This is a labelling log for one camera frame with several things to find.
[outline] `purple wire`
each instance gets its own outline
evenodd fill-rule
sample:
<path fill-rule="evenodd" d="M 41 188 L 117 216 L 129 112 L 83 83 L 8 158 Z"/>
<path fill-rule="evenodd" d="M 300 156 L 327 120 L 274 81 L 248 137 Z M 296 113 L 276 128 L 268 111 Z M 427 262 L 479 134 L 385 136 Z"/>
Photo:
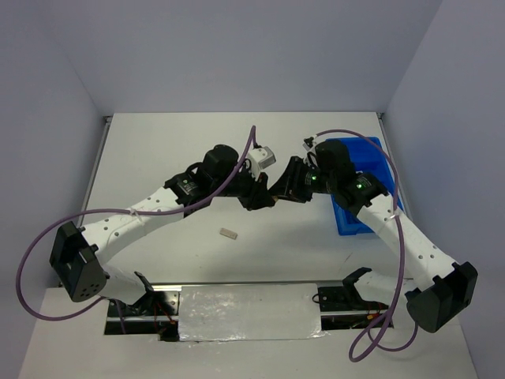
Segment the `purple wire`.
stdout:
<path fill-rule="evenodd" d="M 251 144 L 253 141 L 256 140 L 256 127 L 252 126 L 251 130 L 249 131 L 249 137 L 247 139 L 247 143 L 245 144 L 244 152 L 242 153 L 240 159 L 238 160 L 237 164 L 235 165 L 234 169 L 231 171 L 230 175 L 226 180 L 219 186 L 213 193 L 211 193 L 208 197 L 205 197 L 203 200 L 198 201 L 197 203 L 193 205 L 189 205 L 184 208 L 179 208 L 179 209 L 172 209 L 170 211 L 164 211 L 164 212 L 148 212 L 148 211 L 137 211 L 137 214 L 140 216 L 169 216 L 169 215 L 175 215 L 178 213 L 183 213 L 187 212 L 196 208 L 201 207 L 204 204 L 207 204 L 209 201 L 211 201 L 214 197 L 219 195 L 221 191 L 223 191 L 228 184 L 230 184 L 231 180 L 234 178 L 234 176 L 238 173 L 240 168 L 242 167 L 242 164 L 245 162 L 245 157 L 247 156 L 247 152 L 249 151 Z M 37 311 L 35 311 L 33 308 L 30 307 L 30 305 L 26 302 L 26 299 L 23 296 L 23 292 L 21 290 L 21 274 L 23 273 L 23 268 L 24 265 L 26 264 L 26 261 L 28 257 L 30 256 L 30 253 L 32 253 L 34 247 L 39 243 L 39 241 L 50 231 L 55 229 L 56 227 L 60 226 L 63 223 L 66 223 L 67 221 L 74 220 L 79 216 L 85 216 L 85 215 L 94 215 L 97 213 L 119 213 L 119 214 L 125 214 L 129 215 L 131 214 L 130 210 L 127 209 L 120 209 L 120 208 L 101 208 L 101 209 L 90 209 L 87 211 L 82 211 L 78 212 L 75 215 L 63 217 L 62 219 L 59 219 L 58 221 L 55 221 L 46 229 L 40 232 L 39 235 L 36 236 L 36 238 L 32 241 L 32 243 L 28 246 L 26 251 L 23 254 L 23 257 L 21 258 L 21 262 L 17 268 L 16 272 L 16 295 L 17 299 L 19 300 L 19 303 L 21 306 L 28 312 L 30 313 L 33 317 L 36 317 L 40 320 L 44 321 L 64 321 L 64 320 L 69 320 L 70 318 L 74 318 L 77 316 L 80 316 L 82 313 L 90 310 L 93 306 L 101 302 L 103 299 L 99 298 L 98 300 L 95 300 L 92 302 L 89 306 L 84 307 L 82 310 L 79 310 L 76 313 L 71 313 L 67 314 L 65 316 L 57 316 L 57 317 L 52 317 L 52 316 L 46 316 L 43 315 Z"/>
<path fill-rule="evenodd" d="M 119 304 L 119 300 L 117 300 L 116 298 L 114 299 L 114 301 L 116 302 L 116 308 L 118 308 L 118 316 L 119 316 L 119 323 L 121 324 L 121 330 L 123 334 L 126 334 L 125 320 L 123 317 L 123 312 L 121 311 L 121 305 Z"/>
<path fill-rule="evenodd" d="M 363 134 L 354 132 L 352 130 L 346 130 L 346 129 L 330 129 L 330 130 L 325 130 L 323 132 L 320 132 L 316 134 L 316 137 L 320 137 L 324 134 L 329 134 L 329 133 L 346 133 L 346 134 L 352 134 L 354 136 L 360 137 L 367 141 L 371 146 L 376 148 L 387 160 L 389 165 L 391 166 L 391 170 L 393 171 L 393 176 L 395 177 L 395 189 L 393 191 L 393 213 L 395 214 L 396 209 L 398 209 L 398 172 L 396 170 L 395 165 L 393 164 L 393 161 L 391 160 L 391 157 L 374 141 L 372 141 L 370 138 L 364 136 Z M 393 299 L 391 301 L 391 305 L 389 309 L 381 314 L 379 317 L 374 319 L 366 328 L 361 330 L 361 332 L 357 335 L 356 339 L 352 342 L 350 345 L 349 349 L 349 360 L 351 362 L 360 362 L 362 359 L 366 358 L 372 351 L 375 350 L 376 347 L 385 350 L 385 351 L 400 351 L 412 344 L 413 340 L 416 337 L 417 334 L 417 326 L 414 329 L 414 334 L 411 340 L 409 340 L 408 343 L 406 343 L 402 347 L 398 347 L 395 349 L 390 349 L 389 347 L 383 347 L 380 346 L 380 341 L 382 340 L 384 334 L 387 331 L 387 328 L 389 324 L 391 323 L 393 313 L 395 312 L 396 306 L 398 305 L 398 300 L 400 298 L 400 294 L 402 291 L 402 282 L 403 282 L 403 276 L 405 272 L 405 239 L 403 236 L 403 229 L 402 229 L 402 223 L 400 222 L 399 217 L 395 217 L 395 222 L 396 222 L 396 227 L 398 228 L 398 238 L 400 242 L 400 264 L 399 264 L 399 269 L 398 269 L 398 280 L 396 282 L 396 288 L 395 288 L 395 294 L 393 295 Z M 357 357 L 354 357 L 354 349 L 356 348 L 357 344 L 359 341 L 363 338 L 363 336 L 367 333 L 370 333 L 372 328 L 379 324 L 381 321 L 384 321 L 382 326 L 380 327 L 379 333 L 377 334 L 377 337 L 374 339 L 372 338 L 371 335 L 369 335 L 370 339 L 372 340 L 372 343 L 363 351 L 360 355 Z"/>
<path fill-rule="evenodd" d="M 256 146 L 258 146 L 258 142 L 256 141 L 256 133 L 254 133 L 254 135 L 252 136 L 252 146 L 254 148 L 256 148 Z"/>
<path fill-rule="evenodd" d="M 380 350 L 384 350 L 384 351 L 390 351 L 391 353 L 395 353 L 397 351 L 402 351 L 402 350 L 405 350 L 406 348 L 408 348 L 412 342 L 416 339 L 416 336 L 417 336 L 417 332 L 419 331 L 419 325 L 417 323 L 414 324 L 413 326 L 413 333 L 412 333 L 412 336 L 410 337 L 410 340 L 408 340 L 403 346 L 400 346 L 400 347 L 384 347 L 384 346 L 381 346 L 381 345 L 377 345 L 377 347 L 380 349 Z M 371 341 L 373 341 L 373 337 L 372 337 L 372 333 L 371 333 L 371 330 L 368 331 L 368 337 Z"/>

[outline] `purple cable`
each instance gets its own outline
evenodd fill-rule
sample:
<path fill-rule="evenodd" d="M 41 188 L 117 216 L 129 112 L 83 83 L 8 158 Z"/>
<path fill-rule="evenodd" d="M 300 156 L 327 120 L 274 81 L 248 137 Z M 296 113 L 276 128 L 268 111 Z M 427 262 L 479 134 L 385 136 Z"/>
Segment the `purple cable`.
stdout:
<path fill-rule="evenodd" d="M 247 139 L 247 143 L 245 144 L 244 152 L 242 153 L 240 159 L 238 160 L 237 164 L 235 165 L 234 169 L 231 171 L 230 176 L 226 178 L 226 180 L 219 186 L 213 193 L 211 193 L 208 197 L 205 197 L 203 200 L 198 201 L 197 203 L 193 205 L 189 205 L 184 208 L 180 209 L 173 209 L 170 211 L 164 211 L 164 212 L 147 212 L 147 211 L 138 211 L 137 214 L 140 216 L 169 216 L 169 215 L 175 215 L 177 213 L 183 213 L 186 211 L 190 211 L 196 208 L 199 208 L 201 205 L 207 204 L 209 201 L 211 201 L 214 197 L 219 195 L 221 191 L 223 191 L 226 186 L 231 182 L 231 180 L 234 178 L 234 176 L 238 173 L 240 168 L 242 167 L 242 164 L 245 162 L 245 157 L 247 156 L 247 152 L 249 151 L 251 144 L 253 141 L 256 140 L 256 127 L 252 126 L 251 130 L 249 131 L 249 138 Z M 26 302 L 23 292 L 21 290 L 21 274 L 23 273 L 23 268 L 24 265 L 26 264 L 26 260 L 30 256 L 30 253 L 33 251 L 33 248 L 39 243 L 39 241 L 50 231 L 55 229 L 56 227 L 60 226 L 63 223 L 66 223 L 67 221 L 74 220 L 79 216 L 84 216 L 84 215 L 94 215 L 97 213 L 119 213 L 119 214 L 125 214 L 129 215 L 131 214 L 130 210 L 127 209 L 120 209 L 120 208 L 101 208 L 101 209 L 90 209 L 87 211 L 83 212 L 78 212 L 75 215 L 63 217 L 62 219 L 59 219 L 58 221 L 55 221 L 51 225 L 49 225 L 46 229 L 40 232 L 39 235 L 36 236 L 36 238 L 32 241 L 32 243 L 28 246 L 26 251 L 23 254 L 23 257 L 21 258 L 21 262 L 17 268 L 16 272 L 16 295 L 17 299 L 19 300 L 19 303 L 21 306 L 28 312 L 30 313 L 33 317 L 36 317 L 40 320 L 44 321 L 64 321 L 64 320 L 69 320 L 70 318 L 74 318 L 77 316 L 80 316 L 82 313 L 90 310 L 93 306 L 101 302 L 103 299 L 99 298 L 98 300 L 95 300 L 92 302 L 89 306 L 84 307 L 82 310 L 79 310 L 76 313 L 71 313 L 67 314 L 65 316 L 57 316 L 57 317 L 52 317 L 52 316 L 46 316 L 43 315 L 37 311 L 35 311 L 33 308 L 30 307 L 30 305 Z"/>
<path fill-rule="evenodd" d="M 389 165 L 391 166 L 391 170 L 393 171 L 393 176 L 395 177 L 395 189 L 393 191 L 393 213 L 395 214 L 396 209 L 398 209 L 398 172 L 396 170 L 395 165 L 393 164 L 393 161 L 391 160 L 390 156 L 375 142 L 373 142 L 370 138 L 364 136 L 363 134 L 354 132 L 352 130 L 346 130 L 346 129 L 330 129 L 330 130 L 325 130 L 323 132 L 320 132 L 316 134 L 316 137 L 320 137 L 324 134 L 329 134 L 329 133 L 346 133 L 346 134 L 352 134 L 354 136 L 360 137 L 367 141 L 371 146 L 376 148 L 387 160 Z M 384 334 L 387 331 L 387 328 L 389 324 L 391 323 L 391 319 L 393 317 L 393 313 L 395 312 L 396 306 L 398 304 L 398 300 L 400 298 L 400 294 L 402 291 L 402 282 L 403 282 L 403 275 L 405 272 L 405 239 L 403 236 L 403 229 L 402 229 L 402 223 L 400 222 L 399 217 L 395 217 L 395 222 L 396 222 L 396 227 L 398 228 L 398 238 L 399 238 L 399 245 L 400 245 L 400 264 L 399 264 L 399 269 L 398 269 L 398 280 L 396 282 L 396 288 L 395 288 L 395 294 L 393 295 L 393 299 L 391 301 L 391 305 L 387 312 L 381 314 L 379 317 L 374 319 L 366 328 L 364 328 L 360 334 L 357 335 L 356 339 L 352 342 L 350 345 L 349 349 L 349 360 L 351 362 L 360 362 L 362 359 L 366 358 L 376 347 L 385 350 L 385 351 L 400 351 L 412 344 L 413 340 L 416 337 L 417 334 L 417 325 L 414 329 L 414 334 L 407 342 L 405 345 L 402 347 L 398 347 L 395 349 L 391 349 L 389 347 L 383 347 L 380 346 L 380 341 L 382 340 Z M 354 357 L 354 349 L 356 348 L 357 344 L 363 338 L 363 336 L 367 333 L 370 333 L 372 328 L 379 324 L 381 321 L 384 321 L 382 326 L 380 327 L 379 333 L 377 334 L 377 337 L 374 339 L 372 338 L 371 335 L 368 335 L 372 341 L 372 343 L 363 351 L 360 355 L 357 357 Z"/>
<path fill-rule="evenodd" d="M 121 330 L 123 334 L 126 334 L 125 320 L 123 317 L 123 312 L 121 311 L 121 305 L 119 304 L 119 300 L 117 300 L 116 298 L 114 299 L 114 301 L 116 302 L 116 308 L 118 308 L 118 316 L 119 316 L 119 323 L 121 324 Z"/>
<path fill-rule="evenodd" d="M 417 332 L 419 331 L 419 325 L 417 323 L 414 324 L 413 326 L 413 333 L 412 333 L 412 336 L 410 337 L 410 340 L 408 340 L 403 346 L 400 346 L 400 347 L 384 347 L 384 346 L 381 346 L 381 345 L 377 345 L 377 347 L 380 349 L 380 350 L 384 350 L 384 351 L 390 351 L 391 353 L 395 353 L 397 351 L 402 351 L 402 350 L 405 350 L 406 348 L 408 348 L 412 342 L 416 339 L 416 336 L 417 336 Z M 372 333 L 371 333 L 371 330 L 368 331 L 368 337 L 371 341 L 373 341 L 373 337 L 372 337 Z"/>

